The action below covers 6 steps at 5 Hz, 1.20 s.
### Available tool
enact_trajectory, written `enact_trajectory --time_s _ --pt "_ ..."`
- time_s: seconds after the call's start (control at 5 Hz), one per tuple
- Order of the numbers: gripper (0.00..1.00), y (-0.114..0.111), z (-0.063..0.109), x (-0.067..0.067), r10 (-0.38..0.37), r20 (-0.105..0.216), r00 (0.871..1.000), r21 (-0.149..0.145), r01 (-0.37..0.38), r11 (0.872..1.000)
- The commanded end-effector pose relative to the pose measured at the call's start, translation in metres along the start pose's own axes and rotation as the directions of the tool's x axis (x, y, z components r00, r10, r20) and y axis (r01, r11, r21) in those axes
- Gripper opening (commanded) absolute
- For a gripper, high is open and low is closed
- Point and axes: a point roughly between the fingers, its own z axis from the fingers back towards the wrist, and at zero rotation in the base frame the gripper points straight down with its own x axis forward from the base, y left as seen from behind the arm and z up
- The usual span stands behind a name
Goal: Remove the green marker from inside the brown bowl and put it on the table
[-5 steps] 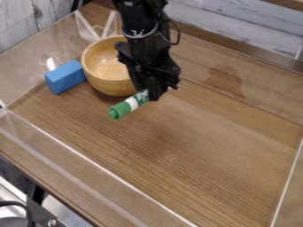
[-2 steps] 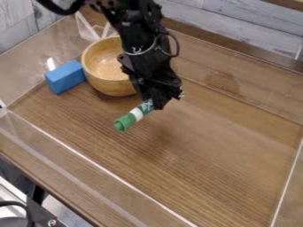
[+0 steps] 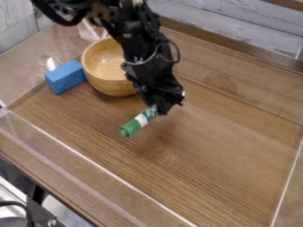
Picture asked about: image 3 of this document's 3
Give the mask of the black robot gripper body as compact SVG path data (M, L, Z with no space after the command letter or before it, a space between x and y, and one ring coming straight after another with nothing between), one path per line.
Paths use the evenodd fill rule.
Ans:
M148 55L122 52L124 62L120 67L132 85L144 84L152 90L178 90L182 88L172 74L173 65L180 59L174 58L170 50L153 50Z

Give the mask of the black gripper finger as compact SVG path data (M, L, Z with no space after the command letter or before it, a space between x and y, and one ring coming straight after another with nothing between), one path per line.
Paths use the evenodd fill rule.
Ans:
M146 106L150 106L154 104L153 101L153 92L152 88L144 84L140 84L138 82L133 83L133 88L137 91L137 94L140 95L140 98Z
M158 115L166 115L174 105L182 105L184 89L153 90L150 97L153 104L156 105Z

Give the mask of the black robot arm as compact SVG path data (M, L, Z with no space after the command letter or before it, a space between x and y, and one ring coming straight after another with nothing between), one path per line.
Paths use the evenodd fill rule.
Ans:
M142 102L165 115L184 101L184 88L172 74L181 60L177 45L161 32L160 15L146 0L29 0L59 26L79 21L102 27L120 44L121 69Z

